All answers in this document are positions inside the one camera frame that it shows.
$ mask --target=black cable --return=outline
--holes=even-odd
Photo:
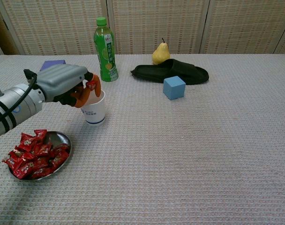
[[[33,73],[33,78],[31,83],[29,84],[29,87],[27,88],[27,90],[25,91],[25,93],[23,93],[23,95],[14,103],[14,105],[12,107],[10,107],[4,114],[2,114],[0,116],[0,122],[6,118],[16,107],[19,106],[19,104],[26,98],[26,96],[29,94],[29,92],[32,90],[33,86],[36,83],[37,80],[37,74]]]

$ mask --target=yellow pear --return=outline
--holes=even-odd
[[[158,48],[152,54],[152,61],[153,61],[153,64],[155,65],[160,64],[168,60],[171,57],[167,43],[164,41],[164,39],[162,40],[163,40],[163,43],[160,43]]]

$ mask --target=silver plate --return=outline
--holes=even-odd
[[[67,144],[69,145],[69,156],[68,158],[63,162],[63,164],[61,164],[60,167],[57,168],[57,170],[55,170],[53,173],[45,176],[45,177],[41,177],[41,178],[38,178],[38,179],[33,179],[33,180],[42,180],[44,178],[47,178],[47,177],[50,177],[52,176],[54,173],[56,173],[58,170],[60,170],[63,165],[68,161],[68,159],[71,157],[72,155],[72,143],[71,143],[71,140],[69,139],[68,136],[66,136],[64,133],[61,133],[61,132],[58,132],[58,131],[48,131],[46,136],[45,136],[45,140],[44,140],[44,144],[47,144],[49,143],[49,141],[53,144],[53,147],[56,147],[57,145],[60,145],[60,144]]]

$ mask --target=slipper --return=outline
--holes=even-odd
[[[158,65],[139,65],[131,73],[134,77],[158,83],[172,76],[180,77],[186,85],[203,83],[209,79],[205,69],[175,59]]]

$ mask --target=bottle cap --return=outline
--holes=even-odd
[[[98,17],[97,18],[97,26],[105,26],[107,24],[105,17]]]

